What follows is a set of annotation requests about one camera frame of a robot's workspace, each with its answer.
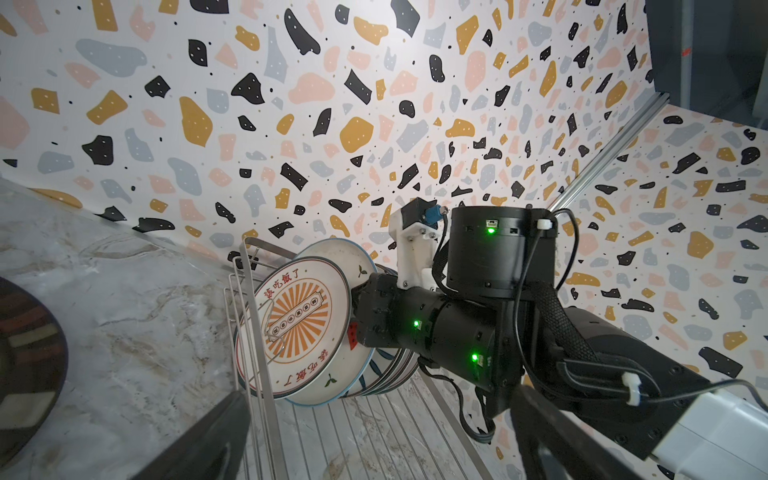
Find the marble countertop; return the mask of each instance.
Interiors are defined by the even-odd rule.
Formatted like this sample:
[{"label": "marble countertop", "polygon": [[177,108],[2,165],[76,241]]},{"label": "marble countertop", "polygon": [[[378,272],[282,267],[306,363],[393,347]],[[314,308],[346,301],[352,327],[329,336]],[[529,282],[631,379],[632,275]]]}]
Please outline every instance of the marble countertop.
[{"label": "marble countertop", "polygon": [[69,348],[61,396],[3,478],[130,477],[232,389],[226,276],[180,253],[0,184],[0,276]]},{"label": "marble countertop", "polygon": [[[233,388],[218,263],[0,179],[0,276],[51,310],[69,349],[61,396],[0,478],[130,478]],[[378,480],[412,463],[416,478],[480,479],[419,382],[315,412],[277,409],[291,478]]]}]

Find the dish rack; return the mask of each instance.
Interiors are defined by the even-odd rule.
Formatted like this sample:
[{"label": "dish rack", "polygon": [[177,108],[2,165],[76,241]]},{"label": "dish rack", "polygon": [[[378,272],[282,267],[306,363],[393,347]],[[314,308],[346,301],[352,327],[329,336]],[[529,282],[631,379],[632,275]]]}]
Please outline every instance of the dish rack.
[{"label": "dish rack", "polygon": [[[255,250],[248,251],[248,246]],[[398,389],[377,396],[337,399],[327,405],[303,408],[272,396],[263,337],[251,351],[245,386],[237,380],[233,331],[240,316],[252,333],[259,318],[251,319],[256,300],[253,293],[277,266],[256,259],[260,250],[286,260],[295,253],[257,238],[247,237],[240,257],[232,259],[234,273],[223,289],[225,313],[232,352],[233,383],[250,408],[250,432],[238,478],[272,480],[491,480],[501,477],[488,470],[482,456],[488,452],[463,433],[451,406],[429,377],[414,374]],[[255,270],[249,268],[246,261]],[[250,394],[247,385],[254,376],[261,396]]]}]

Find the white cable clip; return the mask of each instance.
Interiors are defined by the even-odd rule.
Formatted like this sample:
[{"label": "white cable clip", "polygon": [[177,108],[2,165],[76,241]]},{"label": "white cable clip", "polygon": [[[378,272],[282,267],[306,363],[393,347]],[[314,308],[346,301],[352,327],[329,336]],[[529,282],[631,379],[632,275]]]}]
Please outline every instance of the white cable clip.
[{"label": "white cable clip", "polygon": [[637,373],[624,372],[621,374],[621,382],[629,388],[629,400],[627,405],[636,407],[640,405],[640,377]]},{"label": "white cable clip", "polygon": [[552,220],[548,218],[540,218],[536,220],[536,228],[539,230],[549,230],[552,228]]}]

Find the terrazzo backdrop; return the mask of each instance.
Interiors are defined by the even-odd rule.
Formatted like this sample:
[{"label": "terrazzo backdrop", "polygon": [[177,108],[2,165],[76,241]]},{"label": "terrazzo backdrop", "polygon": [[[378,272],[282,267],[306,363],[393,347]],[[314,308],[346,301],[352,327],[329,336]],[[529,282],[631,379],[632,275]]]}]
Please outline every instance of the terrazzo backdrop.
[{"label": "terrazzo backdrop", "polygon": [[653,93],[641,0],[13,0],[0,174],[225,261],[544,206]]},{"label": "terrazzo backdrop", "polygon": [[[563,303],[768,398],[766,147],[768,132],[667,106],[570,206],[581,244]],[[562,265],[573,240],[564,231]],[[652,461],[623,456],[663,478]]]}]

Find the white ceramic plate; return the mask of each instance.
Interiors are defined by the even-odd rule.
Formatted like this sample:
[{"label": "white ceramic plate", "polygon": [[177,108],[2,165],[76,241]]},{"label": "white ceramic plate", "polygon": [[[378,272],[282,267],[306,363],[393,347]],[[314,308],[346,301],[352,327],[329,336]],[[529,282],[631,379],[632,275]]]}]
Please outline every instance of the white ceramic plate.
[{"label": "white ceramic plate", "polygon": [[[266,332],[266,359],[276,399],[308,386],[330,364],[342,344],[348,342],[349,285],[342,270],[329,260],[305,257],[286,263],[264,280],[256,291],[256,303],[261,328],[250,330],[252,335]],[[247,331],[243,318],[237,330],[236,333]],[[239,380],[244,386],[247,371],[251,392],[255,394],[251,345],[252,337],[236,336]]]},{"label": "white ceramic plate", "polygon": [[334,262],[346,275],[349,288],[368,281],[376,265],[360,245],[343,238],[326,238],[315,242],[296,255],[296,258],[322,257]]},{"label": "white ceramic plate", "polygon": [[411,354],[410,360],[406,362],[406,367],[400,372],[397,378],[393,379],[385,388],[371,392],[371,395],[380,395],[396,390],[413,376],[414,372],[419,369],[419,356],[414,352],[411,352]]},{"label": "white ceramic plate", "polygon": [[[360,245],[343,238],[329,238],[313,243],[296,258],[322,257],[334,262],[344,272],[350,288],[365,283],[376,265]],[[323,374],[305,389],[288,398],[298,406],[321,406],[339,398],[369,368],[373,349],[357,343],[356,324],[351,323],[339,351]]]},{"label": "white ceramic plate", "polygon": [[386,378],[376,383],[376,385],[373,386],[373,388],[367,389],[361,395],[364,395],[364,396],[376,395],[377,393],[386,389],[388,386],[392,385],[392,383],[397,381],[397,379],[400,377],[403,369],[406,367],[406,364],[410,361],[412,355],[413,355],[413,352],[411,350],[401,349],[397,359],[394,362],[395,365],[393,366],[392,370],[388,372]]},{"label": "white ceramic plate", "polygon": [[400,349],[373,349],[373,356],[368,361],[365,371],[344,396],[365,395],[366,390],[372,389],[383,381],[385,377],[389,376],[389,372],[396,367],[395,360],[398,358],[399,351]]},{"label": "white ceramic plate", "polygon": [[354,332],[345,335],[341,347],[323,374],[308,386],[286,397],[298,406],[321,406],[338,399],[360,378],[373,356],[373,349],[354,340]]}]

